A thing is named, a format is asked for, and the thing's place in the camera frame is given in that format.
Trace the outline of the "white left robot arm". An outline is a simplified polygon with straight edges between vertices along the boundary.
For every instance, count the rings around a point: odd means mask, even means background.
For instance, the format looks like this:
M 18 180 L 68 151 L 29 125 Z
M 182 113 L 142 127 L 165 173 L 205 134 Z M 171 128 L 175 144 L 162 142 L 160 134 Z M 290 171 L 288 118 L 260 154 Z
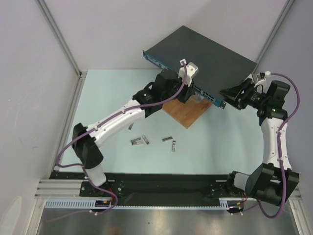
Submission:
M 193 77 L 197 72 L 191 65 L 181 67 L 178 72 L 164 69 L 155 81 L 148 83 L 110 117 L 88 126 L 81 123 L 74 126 L 72 148 L 92 181 L 90 190 L 95 195 L 102 196 L 108 190 L 100 147 L 123 128 L 162 109 L 164 103 L 173 99 L 185 103 L 193 93 Z

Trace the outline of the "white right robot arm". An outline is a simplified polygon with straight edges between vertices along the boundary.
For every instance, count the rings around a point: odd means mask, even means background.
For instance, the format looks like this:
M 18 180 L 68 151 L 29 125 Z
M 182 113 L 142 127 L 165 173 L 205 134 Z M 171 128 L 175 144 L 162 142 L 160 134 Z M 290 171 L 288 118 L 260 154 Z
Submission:
M 240 85 L 221 90 L 231 106 L 242 110 L 251 106 L 257 110 L 263 134 L 263 162 L 250 175 L 233 171 L 227 177 L 225 191 L 229 196 L 246 196 L 279 206 L 288 199 L 299 183 L 288 160 L 286 130 L 288 112 L 283 109 L 290 86 L 273 80 L 267 92 L 258 91 L 251 78 Z

